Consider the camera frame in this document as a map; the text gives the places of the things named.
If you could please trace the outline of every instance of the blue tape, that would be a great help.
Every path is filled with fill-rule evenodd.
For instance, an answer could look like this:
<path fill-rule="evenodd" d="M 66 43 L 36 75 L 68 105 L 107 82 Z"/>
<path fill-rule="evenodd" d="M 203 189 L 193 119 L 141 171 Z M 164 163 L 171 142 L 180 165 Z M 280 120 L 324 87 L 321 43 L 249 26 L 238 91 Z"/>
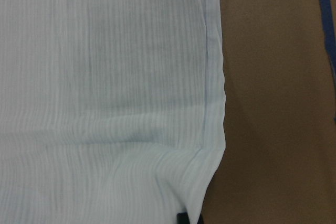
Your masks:
<path fill-rule="evenodd" d="M 336 90 L 336 39 L 332 18 L 331 2 L 330 0 L 320 0 L 322 24 L 324 30 L 324 44 L 326 51 L 330 58 L 332 74 L 334 78 L 334 85 Z"/>

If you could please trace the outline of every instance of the brown background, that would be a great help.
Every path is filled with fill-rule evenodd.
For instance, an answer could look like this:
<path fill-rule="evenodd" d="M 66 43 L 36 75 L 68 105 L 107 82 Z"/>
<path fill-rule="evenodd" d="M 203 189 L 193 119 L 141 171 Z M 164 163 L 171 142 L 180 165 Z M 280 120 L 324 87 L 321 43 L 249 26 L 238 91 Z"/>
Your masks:
<path fill-rule="evenodd" d="M 335 224 L 335 91 L 319 1 L 221 8 L 226 151 L 205 223 Z"/>

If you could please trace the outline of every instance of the white garment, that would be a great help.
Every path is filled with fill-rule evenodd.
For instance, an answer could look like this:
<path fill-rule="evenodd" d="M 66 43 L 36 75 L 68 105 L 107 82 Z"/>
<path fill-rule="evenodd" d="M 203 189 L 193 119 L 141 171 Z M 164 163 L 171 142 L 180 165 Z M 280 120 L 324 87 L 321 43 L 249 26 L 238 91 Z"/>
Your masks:
<path fill-rule="evenodd" d="M 0 0 L 0 223 L 196 223 L 220 24 L 219 0 Z"/>

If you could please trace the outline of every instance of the blue stripe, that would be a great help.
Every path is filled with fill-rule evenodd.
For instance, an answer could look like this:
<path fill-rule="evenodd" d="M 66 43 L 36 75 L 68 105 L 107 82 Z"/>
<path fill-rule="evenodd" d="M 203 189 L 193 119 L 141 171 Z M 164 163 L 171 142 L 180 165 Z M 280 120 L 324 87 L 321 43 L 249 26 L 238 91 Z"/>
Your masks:
<path fill-rule="evenodd" d="M 325 34 L 324 43 L 326 51 L 330 57 L 330 63 L 332 68 L 332 74 L 334 77 L 334 85 L 336 88 L 336 40 L 335 31 L 332 18 L 331 2 L 330 0 L 320 0 L 321 12 L 322 12 L 322 24 Z"/>

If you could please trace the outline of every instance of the cloth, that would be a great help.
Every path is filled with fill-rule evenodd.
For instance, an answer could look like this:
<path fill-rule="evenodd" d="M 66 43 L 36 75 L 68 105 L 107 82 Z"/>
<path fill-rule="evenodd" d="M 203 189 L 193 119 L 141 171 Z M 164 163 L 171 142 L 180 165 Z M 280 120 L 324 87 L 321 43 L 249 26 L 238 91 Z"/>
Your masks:
<path fill-rule="evenodd" d="M 0 7 L 0 223 L 197 223 L 225 149 L 219 0 Z"/>

